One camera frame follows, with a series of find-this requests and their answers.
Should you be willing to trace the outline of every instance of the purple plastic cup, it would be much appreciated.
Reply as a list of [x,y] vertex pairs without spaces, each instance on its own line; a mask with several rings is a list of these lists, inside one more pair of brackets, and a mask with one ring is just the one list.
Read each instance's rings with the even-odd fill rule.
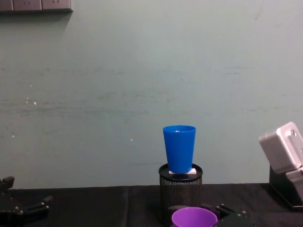
[[199,207],[187,207],[177,210],[171,216],[173,227],[213,227],[217,216],[209,210]]

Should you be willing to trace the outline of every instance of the black table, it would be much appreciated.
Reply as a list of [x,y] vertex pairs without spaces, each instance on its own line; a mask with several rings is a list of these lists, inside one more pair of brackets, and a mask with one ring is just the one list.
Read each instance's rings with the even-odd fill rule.
[[[26,227],[162,227],[159,186],[12,190],[24,204],[47,195],[54,200],[47,220]],[[268,184],[203,185],[203,202],[251,213],[259,227],[303,227],[303,213],[291,212]]]

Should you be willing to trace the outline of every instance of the black mount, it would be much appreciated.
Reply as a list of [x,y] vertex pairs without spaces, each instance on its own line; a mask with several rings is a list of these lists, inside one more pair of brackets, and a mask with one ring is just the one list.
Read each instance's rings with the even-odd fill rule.
[[209,204],[203,203],[200,205],[201,208],[207,209],[214,213],[218,222],[214,227],[257,227],[257,224],[254,224],[249,219],[250,214],[245,211],[237,211],[231,207],[227,207],[224,204],[216,206],[215,208]]
[[0,226],[23,226],[46,217],[53,198],[48,196],[38,204],[24,206],[10,196],[14,180],[12,176],[0,180]]
[[303,212],[302,194],[303,182],[298,178],[295,183],[291,182],[285,175],[276,174],[270,167],[269,184],[277,195],[293,210]]

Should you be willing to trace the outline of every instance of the black clamp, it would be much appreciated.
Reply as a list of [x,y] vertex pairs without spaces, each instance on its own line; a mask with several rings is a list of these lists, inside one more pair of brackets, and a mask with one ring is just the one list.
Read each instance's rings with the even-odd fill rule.
[[203,203],[200,207],[213,212],[217,216],[219,221],[214,227],[258,227],[258,224],[250,221],[250,214],[245,210],[237,212],[224,204],[214,208],[209,204]]
[[38,204],[24,206],[13,199],[8,192],[14,180],[12,176],[0,180],[0,226],[22,226],[46,217],[53,198],[48,196]]

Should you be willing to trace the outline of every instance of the mesh cylinder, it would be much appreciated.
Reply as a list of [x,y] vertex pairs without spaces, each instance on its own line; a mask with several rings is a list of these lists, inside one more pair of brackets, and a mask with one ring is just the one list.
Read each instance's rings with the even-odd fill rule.
[[166,226],[178,209],[201,204],[202,169],[193,164],[197,174],[169,174],[168,165],[160,167],[161,216]]

